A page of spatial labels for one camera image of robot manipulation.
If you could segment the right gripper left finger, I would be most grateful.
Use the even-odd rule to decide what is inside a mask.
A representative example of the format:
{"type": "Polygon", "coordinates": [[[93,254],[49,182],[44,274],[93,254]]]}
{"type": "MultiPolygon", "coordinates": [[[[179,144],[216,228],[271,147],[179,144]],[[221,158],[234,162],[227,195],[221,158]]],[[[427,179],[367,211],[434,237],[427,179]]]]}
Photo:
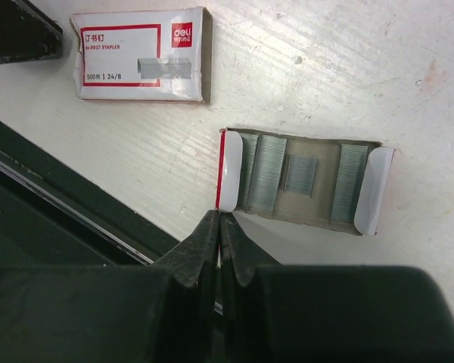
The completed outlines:
{"type": "Polygon", "coordinates": [[[0,362],[208,362],[219,217],[148,267],[0,269],[0,362]]]}

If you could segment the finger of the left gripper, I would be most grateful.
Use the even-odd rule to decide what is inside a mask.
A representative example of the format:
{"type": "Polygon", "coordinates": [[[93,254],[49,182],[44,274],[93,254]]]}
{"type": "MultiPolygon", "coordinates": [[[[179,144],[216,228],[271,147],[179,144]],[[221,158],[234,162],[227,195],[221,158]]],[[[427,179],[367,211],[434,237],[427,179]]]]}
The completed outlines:
{"type": "Polygon", "coordinates": [[[29,1],[0,1],[0,64],[58,59],[62,28],[29,1]]]}

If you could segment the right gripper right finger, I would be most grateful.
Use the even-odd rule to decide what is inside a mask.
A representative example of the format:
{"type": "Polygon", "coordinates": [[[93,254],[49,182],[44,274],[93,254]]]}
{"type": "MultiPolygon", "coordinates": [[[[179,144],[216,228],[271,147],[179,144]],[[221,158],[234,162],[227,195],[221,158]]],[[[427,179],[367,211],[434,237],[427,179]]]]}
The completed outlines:
{"type": "Polygon", "coordinates": [[[454,362],[454,317],[430,275],[282,265],[220,216],[230,362],[454,362]]]}

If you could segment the staple box tray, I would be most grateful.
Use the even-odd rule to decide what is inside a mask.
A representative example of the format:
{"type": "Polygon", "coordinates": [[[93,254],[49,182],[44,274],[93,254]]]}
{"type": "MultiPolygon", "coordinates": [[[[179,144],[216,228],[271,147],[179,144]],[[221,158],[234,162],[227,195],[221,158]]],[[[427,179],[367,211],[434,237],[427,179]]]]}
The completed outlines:
{"type": "Polygon", "coordinates": [[[394,148],[222,129],[217,210],[374,236],[394,148]]]}

